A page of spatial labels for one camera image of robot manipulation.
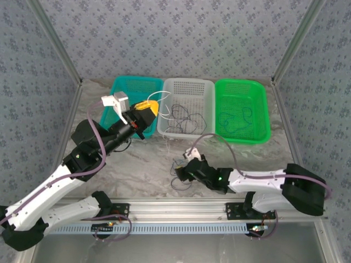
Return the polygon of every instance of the black cable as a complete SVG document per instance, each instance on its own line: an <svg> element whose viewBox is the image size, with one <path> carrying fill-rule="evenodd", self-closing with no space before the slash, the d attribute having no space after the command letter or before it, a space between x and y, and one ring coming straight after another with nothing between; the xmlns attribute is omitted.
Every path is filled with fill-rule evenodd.
<svg viewBox="0 0 351 263"><path fill-rule="evenodd" d="M180 181L179 178L177 177L176 171L174 171L174 174L172 174L172 170L175 170L174 165L175 165L175 164L176 164L176 165L181 165L182 163L185 163L185 162L180 161L180 163L178 164L178 163L177 163L177 160L173 159L173 164L172 164L172 166L171 166L171 170L169 171L169 173L170 173L171 176L175 176L175 177L171 180L171 188L174 189L174 190L177 190L177 191L185 191L185 190L188 190L189 188L191 188L191 185L192 185L192 183L193 183L193 182L186 183L186 182ZM185 189L176 188L176 187L173 185L173 183L174 183L174 181L176 181L177 179L178 179L183 185L189 185L189 186L188 186L187 188L185 188Z"/></svg>
<svg viewBox="0 0 351 263"><path fill-rule="evenodd" d="M174 115L174 113L179 113L181 110L185 111L186 117L178 118L178 117L176 117ZM203 120L203 122L205 124L205 127L204 127L203 131L200 133L200 134L202 134L207 128L207 123L206 123L204 117L200 113L190 114L189 110L186 107L184 107L184 106L182 106L180 104L173 104L172 105L170 116L173 119L169 119L168 120L168 126L170 128L177 128L177 129L179 129L182 134L193 134L197 130L197 128L199 127L199 123L196 120L192 120L191 119L191 116L193 116L193 115L200 115L200 117L202 118L202 120ZM169 121L176 121L177 124L175 126L171 126L169 124ZM195 122L195 124L196 124L195 129L193 131L189 132L189 133L186 132L186 126L188 125L188 121Z"/></svg>
<svg viewBox="0 0 351 263"><path fill-rule="evenodd" d="M126 148L124 148L124 149L122 149L120 151L119 150L114 150L114 152L124 152L126 149L128 149L130 147L131 143L132 143L132 139L129 139L129 143L128 143Z"/></svg>

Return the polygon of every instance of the mesh basket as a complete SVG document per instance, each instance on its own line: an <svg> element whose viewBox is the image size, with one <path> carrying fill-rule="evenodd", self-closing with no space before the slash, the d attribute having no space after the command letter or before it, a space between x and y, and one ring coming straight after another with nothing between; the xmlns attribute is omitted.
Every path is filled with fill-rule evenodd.
<svg viewBox="0 0 351 263"><path fill-rule="evenodd" d="M214 133L214 84L192 78L169 78L163 90L171 94L161 101L161 113L172 115L158 118L157 131L170 138L194 139Z"/></svg>
<svg viewBox="0 0 351 263"><path fill-rule="evenodd" d="M159 78L146 78L146 77L135 77L135 76L119 76L116 78L110 95L115 92L124 92L129 98L129 105L144 101L153 92L162 90L163 80ZM153 95L150 99L159 100L161 93ZM119 120L119 116L112 107L105 107L103 116L101 117L100 125L105 129L109 128L112 124ZM143 132L145 138L149 138L156 130L155 120L151 126L147 127ZM133 138L139 138L138 135L134 134Z"/></svg>
<svg viewBox="0 0 351 263"><path fill-rule="evenodd" d="M228 142L262 144L270 138L265 88L255 81L216 82L216 134Z"/></svg>

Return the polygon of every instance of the blue patterned wall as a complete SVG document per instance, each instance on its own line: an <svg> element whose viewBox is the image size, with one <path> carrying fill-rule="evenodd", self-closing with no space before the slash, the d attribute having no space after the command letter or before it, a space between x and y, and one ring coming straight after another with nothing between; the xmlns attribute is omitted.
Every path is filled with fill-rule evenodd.
<svg viewBox="0 0 351 263"><path fill-rule="evenodd" d="M326 205L351 262L351 2L328 0L279 83L303 163L333 189Z"/></svg>
<svg viewBox="0 0 351 263"><path fill-rule="evenodd" d="M49 174L76 85L25 1L0 1L0 204ZM15 252L0 239L0 262Z"/></svg>
<svg viewBox="0 0 351 263"><path fill-rule="evenodd" d="M40 0L83 78L271 76L311 0Z"/></svg>

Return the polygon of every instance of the table surface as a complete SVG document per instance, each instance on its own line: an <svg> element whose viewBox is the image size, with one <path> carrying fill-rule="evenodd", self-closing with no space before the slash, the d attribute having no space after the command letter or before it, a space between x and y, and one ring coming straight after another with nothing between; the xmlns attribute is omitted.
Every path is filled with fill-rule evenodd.
<svg viewBox="0 0 351 263"><path fill-rule="evenodd" d="M72 126L72 133L80 121L87 118L87 107L104 95L109 95L112 86L110 80L88 80L82 83L82 96ZM273 90L265 86L267 92L269 118L271 127L270 140L261 145L232 144L239 166L248 171L270 171L286 167L292 162L290 148L284 131ZM92 117L100 121L103 108L93 112ZM87 183L70 192L68 197L86 197L94 191L105 191L110 198L117 197L220 197L203 184L194 181L186 191L171 188L173 176L170 169L173 159L181 159L184 151L193 140L163 138L157 132L149 139L133 139L125 152L112 153L106 166ZM75 147L69 139L65 156ZM233 157L227 146L216 139L202 140L197 148L205 154L209 165L234 168ZM245 194L236 194L241 198Z"/></svg>

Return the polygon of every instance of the black mounting bracket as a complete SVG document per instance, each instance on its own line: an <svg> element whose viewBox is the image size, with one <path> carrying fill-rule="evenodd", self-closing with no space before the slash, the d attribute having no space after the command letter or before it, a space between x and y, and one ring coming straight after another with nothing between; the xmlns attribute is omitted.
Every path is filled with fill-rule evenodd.
<svg viewBox="0 0 351 263"><path fill-rule="evenodd" d="M274 212L268 213L248 213L244 210L244 203L226 203L225 212L227 220L262 220L262 219L275 219Z"/></svg>
<svg viewBox="0 0 351 263"><path fill-rule="evenodd" d="M131 205L128 203L113 203L111 207L110 215L120 214L128 217L130 207ZM115 218L111 217L106 219L106 221L112 221L112 220L123 221L125 219L119 218L118 216L116 216ZM109 223L102 223L102 224L92 224L90 230L92 232L95 232L98 228L99 228L99 232L112 232L112 230L114 229L113 226L109 226ZM109 236L110 235L104 235L104 234L97 235L97 237L101 239L107 238Z"/></svg>

